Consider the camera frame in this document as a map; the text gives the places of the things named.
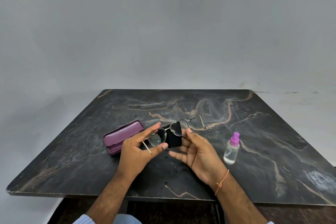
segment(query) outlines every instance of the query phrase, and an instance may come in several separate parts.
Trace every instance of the metal eyeglass frame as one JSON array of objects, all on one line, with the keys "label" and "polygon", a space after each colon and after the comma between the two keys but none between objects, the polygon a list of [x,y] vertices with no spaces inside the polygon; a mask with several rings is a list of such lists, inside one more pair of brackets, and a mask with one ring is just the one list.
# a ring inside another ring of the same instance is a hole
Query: metal eyeglass frame
[{"label": "metal eyeglass frame", "polygon": [[[196,117],[194,117],[194,118],[192,118],[192,119],[190,119],[190,120],[186,120],[186,119],[180,119],[180,120],[185,120],[186,122],[187,122],[187,126],[189,127],[189,121],[191,121],[191,120],[193,120],[193,119],[196,119],[196,118],[200,118],[200,120],[201,120],[201,122],[202,122],[202,126],[203,126],[203,128],[204,129],[207,129],[206,127],[205,127],[205,125],[204,125],[204,122],[203,122],[203,120],[202,120],[202,117],[199,115],[199,116],[196,116]],[[177,135],[176,134],[176,132],[173,130],[173,129],[171,129],[171,125],[172,124],[174,124],[174,123],[176,123],[176,122],[179,122],[180,120],[176,120],[176,121],[173,121],[173,122],[171,122],[170,123],[170,125],[169,125],[169,128],[162,128],[162,127],[165,127],[165,126],[167,126],[168,124],[166,124],[166,125],[163,125],[163,126],[161,126],[160,128],[158,128],[157,129],[157,131],[159,130],[159,129],[163,129],[164,131],[165,131],[165,140],[163,141],[163,142],[161,142],[161,143],[164,143],[165,141],[166,141],[166,137],[167,137],[167,130],[168,129],[170,129],[170,131],[175,135],[175,136],[184,136],[184,135],[186,135],[187,133],[185,132],[184,134],[182,134],[182,135]],[[151,155],[153,155],[152,154],[152,152],[151,152],[151,150],[149,150],[149,148],[148,148],[148,146],[145,144],[145,140],[143,140],[142,141],[142,143],[145,145],[145,147],[146,147],[146,149],[149,151],[149,153],[151,154]]]}]

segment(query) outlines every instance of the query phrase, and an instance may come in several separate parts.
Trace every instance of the forearm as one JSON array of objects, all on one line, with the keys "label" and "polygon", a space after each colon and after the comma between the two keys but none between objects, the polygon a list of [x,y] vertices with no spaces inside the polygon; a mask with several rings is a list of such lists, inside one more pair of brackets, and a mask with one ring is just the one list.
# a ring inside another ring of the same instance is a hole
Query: forearm
[{"label": "forearm", "polygon": [[217,198],[230,224],[266,224],[267,220],[254,206],[244,190],[229,173],[217,192]]},{"label": "forearm", "polygon": [[116,172],[87,212],[95,224],[113,223],[132,181],[124,174]]}]

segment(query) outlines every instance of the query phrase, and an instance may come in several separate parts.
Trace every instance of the eyeglass lens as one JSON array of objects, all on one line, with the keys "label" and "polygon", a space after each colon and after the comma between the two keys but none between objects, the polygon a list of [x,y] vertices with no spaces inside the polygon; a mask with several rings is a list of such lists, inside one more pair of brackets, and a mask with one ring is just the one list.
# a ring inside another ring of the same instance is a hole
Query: eyeglass lens
[{"label": "eyeglass lens", "polygon": [[177,136],[183,136],[186,134],[186,129],[188,127],[188,122],[186,120],[177,120],[170,124],[170,131]]},{"label": "eyeglass lens", "polygon": [[153,133],[148,136],[148,141],[154,147],[164,143],[166,141],[166,131],[163,128],[153,131]]}]

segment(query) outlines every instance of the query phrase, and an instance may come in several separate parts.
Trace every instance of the eyeglasses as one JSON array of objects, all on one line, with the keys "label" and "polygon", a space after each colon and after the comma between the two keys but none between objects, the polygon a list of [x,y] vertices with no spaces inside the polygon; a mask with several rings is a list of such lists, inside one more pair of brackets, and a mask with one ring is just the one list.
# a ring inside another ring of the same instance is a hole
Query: eyeglasses
[{"label": "eyeglasses", "polygon": [[[159,128],[155,131],[153,131],[150,135],[148,135],[146,137],[145,140],[148,140],[149,143],[153,146],[156,147],[159,144],[162,144],[166,141],[166,137],[167,137],[167,130],[170,129],[170,131],[175,135],[175,136],[184,136],[187,134],[187,128],[189,128],[189,122],[193,119],[196,118],[200,118],[201,122],[202,122],[202,126],[204,129],[206,129],[206,127],[204,126],[203,120],[201,116],[197,116],[195,118],[192,118],[190,120],[177,120],[174,121],[170,124],[169,128]],[[150,154],[152,155],[151,150],[149,150],[148,146],[145,144],[145,142],[142,141],[142,143],[145,145],[146,149],[150,152]]]}]

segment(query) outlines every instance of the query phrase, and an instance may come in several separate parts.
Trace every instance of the marble tabletop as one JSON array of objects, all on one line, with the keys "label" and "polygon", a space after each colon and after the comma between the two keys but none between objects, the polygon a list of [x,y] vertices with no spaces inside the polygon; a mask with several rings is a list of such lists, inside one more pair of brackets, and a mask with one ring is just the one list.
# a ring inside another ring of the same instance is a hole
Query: marble tabletop
[{"label": "marble tabletop", "polygon": [[[254,203],[336,205],[336,169],[250,90],[104,90],[7,187],[11,195],[99,195],[119,154],[102,137],[134,120],[201,115],[206,137],[222,159],[234,131],[241,134],[236,163],[227,167]],[[213,192],[165,151],[138,175],[130,200],[214,201]]]}]

